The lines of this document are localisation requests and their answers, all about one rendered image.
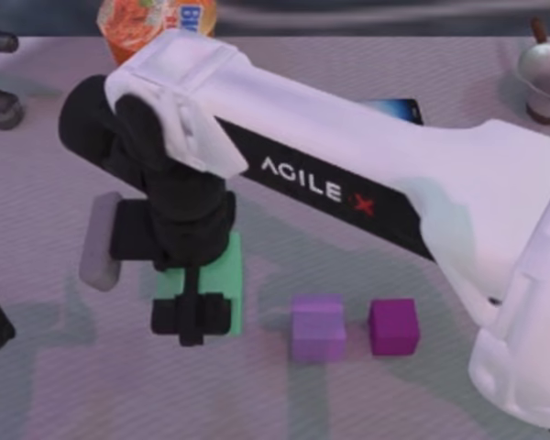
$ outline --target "dark purple block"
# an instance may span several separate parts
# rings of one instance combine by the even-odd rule
[[[339,295],[302,296],[291,307],[291,355],[300,362],[342,359],[347,344]]]
[[[374,300],[368,312],[373,356],[410,356],[420,341],[413,299]]]

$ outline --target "magenta cube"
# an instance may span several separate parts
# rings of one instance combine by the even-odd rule
[[[299,362],[344,357],[347,331],[339,295],[298,296],[291,305],[291,355]]]
[[[420,342],[413,299],[374,300],[368,311],[373,356],[410,356]]]

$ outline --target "table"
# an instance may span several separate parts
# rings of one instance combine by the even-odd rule
[[[231,38],[258,66],[348,99],[414,97],[428,125],[523,115],[510,74],[529,39]],[[475,392],[476,327],[437,268],[242,178],[245,333],[182,349],[149,331],[154,272],[127,263],[109,293],[78,282],[92,199],[135,193],[65,151],[56,119],[82,78],[113,65],[99,38],[27,38],[0,85],[27,119],[0,132],[0,302],[18,338],[0,352],[0,440],[545,440]],[[342,293],[347,359],[288,361],[290,298]],[[416,356],[372,359],[374,297],[412,296]]]

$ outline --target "orange package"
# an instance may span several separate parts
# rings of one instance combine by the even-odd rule
[[[215,0],[104,0],[97,24],[117,64],[122,64],[167,28],[212,36]]]

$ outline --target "white robotic arm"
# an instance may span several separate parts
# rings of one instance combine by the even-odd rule
[[[254,67],[234,46],[167,30],[106,80],[158,113],[174,159],[247,168],[223,119],[401,193],[480,327],[469,372],[503,411],[550,429],[550,137],[500,121],[403,122]]]

